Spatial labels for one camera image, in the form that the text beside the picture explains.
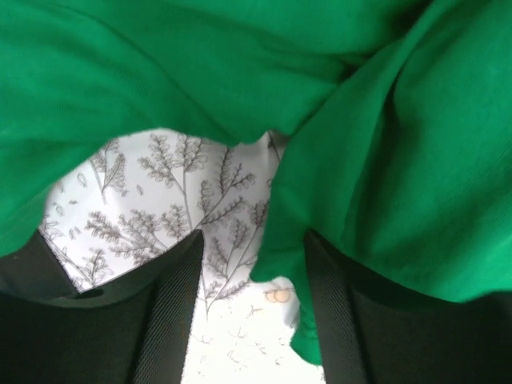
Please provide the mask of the green t shirt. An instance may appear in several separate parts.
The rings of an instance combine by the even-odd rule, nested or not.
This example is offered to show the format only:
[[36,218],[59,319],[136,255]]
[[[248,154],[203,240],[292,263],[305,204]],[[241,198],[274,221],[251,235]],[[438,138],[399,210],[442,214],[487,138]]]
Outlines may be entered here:
[[431,297],[511,288],[508,1],[4,1],[2,254],[61,177],[157,127],[288,137],[251,277],[292,281],[310,363],[307,230]]

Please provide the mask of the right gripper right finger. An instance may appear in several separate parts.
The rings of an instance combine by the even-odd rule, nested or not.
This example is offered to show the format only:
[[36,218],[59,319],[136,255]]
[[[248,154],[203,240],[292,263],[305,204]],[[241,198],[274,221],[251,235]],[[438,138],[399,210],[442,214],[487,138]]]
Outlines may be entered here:
[[313,231],[304,245],[329,383],[510,382],[510,292],[447,302],[384,278]]

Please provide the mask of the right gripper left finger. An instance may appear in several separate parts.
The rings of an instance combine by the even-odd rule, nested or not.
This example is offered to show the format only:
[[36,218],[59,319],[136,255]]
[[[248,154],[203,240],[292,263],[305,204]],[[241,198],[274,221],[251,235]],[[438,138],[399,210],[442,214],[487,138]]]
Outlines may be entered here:
[[4,383],[178,383],[204,237],[78,292],[40,233],[1,259]]

